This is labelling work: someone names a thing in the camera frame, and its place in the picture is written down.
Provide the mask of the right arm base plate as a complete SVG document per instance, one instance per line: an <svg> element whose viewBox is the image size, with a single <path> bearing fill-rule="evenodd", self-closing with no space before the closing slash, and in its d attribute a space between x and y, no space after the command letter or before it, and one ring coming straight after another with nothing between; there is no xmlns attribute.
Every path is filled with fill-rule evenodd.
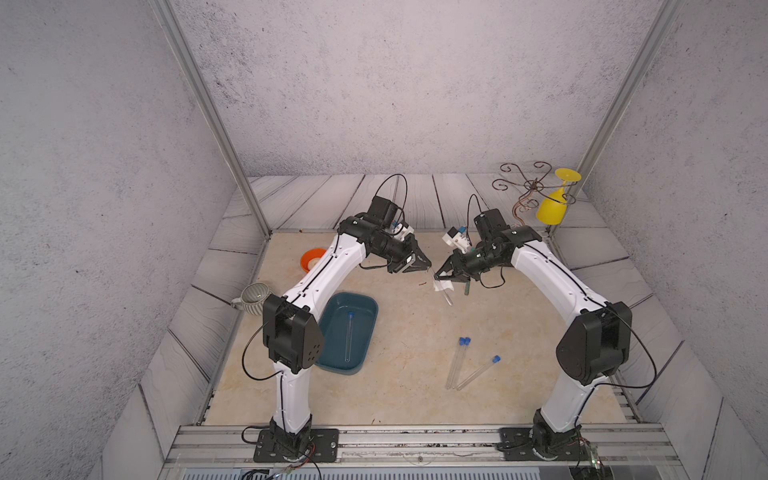
<svg viewBox="0 0 768 480"><path fill-rule="evenodd" d="M589 449L579 428L553 432L546 425L507 427L501 428L499 435L495 449L506 461L585 462L589 458Z"/></svg>

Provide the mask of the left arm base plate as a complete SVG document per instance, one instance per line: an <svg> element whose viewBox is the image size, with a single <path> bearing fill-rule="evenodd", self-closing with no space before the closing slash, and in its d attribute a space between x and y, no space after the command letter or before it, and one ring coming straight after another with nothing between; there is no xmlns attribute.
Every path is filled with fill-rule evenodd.
<svg viewBox="0 0 768 480"><path fill-rule="evenodd" d="M300 463L305 459L317 464L334 463L337 460L340 431L335 428L304 429L296 434L279 427L259 432L255 443L255 463Z"/></svg>

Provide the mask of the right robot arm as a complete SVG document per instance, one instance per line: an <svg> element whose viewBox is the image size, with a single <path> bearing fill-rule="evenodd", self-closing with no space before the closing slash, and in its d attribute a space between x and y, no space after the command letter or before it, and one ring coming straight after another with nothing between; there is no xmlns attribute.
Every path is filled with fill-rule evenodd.
<svg viewBox="0 0 768 480"><path fill-rule="evenodd" d="M534 414L533 451L552 460L580 439L581 415L595 389L628 360L632 314L577 279L528 226L485 230L466 252L454 249L437 270L440 281L479 281L495 267L524 274L555 307L566 325L556 347L561 374L547 402Z"/></svg>

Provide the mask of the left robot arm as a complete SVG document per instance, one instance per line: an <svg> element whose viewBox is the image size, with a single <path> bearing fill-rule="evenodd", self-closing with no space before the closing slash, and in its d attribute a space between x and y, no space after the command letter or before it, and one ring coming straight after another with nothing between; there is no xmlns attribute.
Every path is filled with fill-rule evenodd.
<svg viewBox="0 0 768 480"><path fill-rule="evenodd" d="M385 260L390 273L426 271L431 261L406 223L358 214L342 221L319 262L284 294L271 294L263 306L263 344L277 382L276 409L269 432L278 444L302 453L311 443L311 368L324 347L318 324L331 297L367 257Z"/></svg>

